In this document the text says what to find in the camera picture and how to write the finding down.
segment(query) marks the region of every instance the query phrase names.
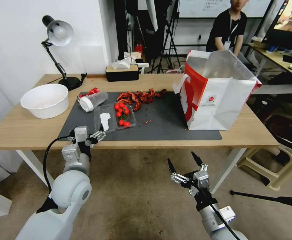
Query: lamp shade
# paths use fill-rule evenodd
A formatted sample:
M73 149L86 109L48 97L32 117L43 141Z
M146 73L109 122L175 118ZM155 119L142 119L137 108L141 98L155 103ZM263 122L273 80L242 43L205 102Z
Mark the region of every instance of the lamp shade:
M67 22L54 20L46 15L43 17L43 24L47 27L50 42L55 46L65 46L73 39L74 30Z

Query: table leg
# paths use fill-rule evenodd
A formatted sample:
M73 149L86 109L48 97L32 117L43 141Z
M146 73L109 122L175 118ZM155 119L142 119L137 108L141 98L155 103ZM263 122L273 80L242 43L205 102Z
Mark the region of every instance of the table leg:
M21 156L21 158L27 163L27 165L35 172L35 174L42 180L42 182L47 186L46 180L43 174L43 164L38 160L32 150L16 150L16 152ZM51 186L53 186L54 179L47 172L47 177Z
M227 177L232 168L236 165L238 160L242 157L247 148L233 148L224 162L223 168L215 176L212 183L210 184L210 192L213 194L222 184L224 179Z
M263 58L263 60L260 62L259 66L256 69L256 72L255 72L256 77L258 77L260 72L263 70L265 63L266 63L266 58Z

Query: whiteboard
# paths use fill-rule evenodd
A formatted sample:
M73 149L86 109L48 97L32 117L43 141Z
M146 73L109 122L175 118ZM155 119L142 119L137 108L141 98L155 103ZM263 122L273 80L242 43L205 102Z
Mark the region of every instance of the whiteboard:
M250 0L243 8L247 17L263 17L271 0ZM180 0L180 18L215 18L230 7L230 0Z

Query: gray desk mat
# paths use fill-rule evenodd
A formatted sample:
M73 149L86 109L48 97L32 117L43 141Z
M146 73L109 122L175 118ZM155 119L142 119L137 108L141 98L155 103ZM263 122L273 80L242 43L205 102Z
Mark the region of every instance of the gray desk mat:
M114 103L120 92L108 92L108 100L102 103ZM167 92L165 96L156 98L151 104L142 103L142 107L134 112L137 124L134 127L108 133L104 140L108 141L151 141L151 140L221 140L219 131L187 131L184 112L179 96ZM59 133L66 136L76 126L87 126L89 133L95 129L94 111L85 113L76 101Z

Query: black t-shirt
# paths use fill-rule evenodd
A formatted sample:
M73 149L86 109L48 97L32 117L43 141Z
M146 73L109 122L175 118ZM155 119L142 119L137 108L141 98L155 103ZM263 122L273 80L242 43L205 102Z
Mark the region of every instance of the black t-shirt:
M230 40L231 44L230 47L233 47L235 45L235 38L238 35L244 35L245 27L247 23L247 17L245 13L240 12L240 20L237 21L232 20L232 28L230 30L230 14L228 9L221 14L218 15L218 17L214 21L213 28L210 32L209 39L206 46L207 52L216 51L216 45L215 45L215 38L216 37L222 37L222 43L225 44L226 41L228 41L228 37L234 27L237 25L237 28L235 31L231 34Z

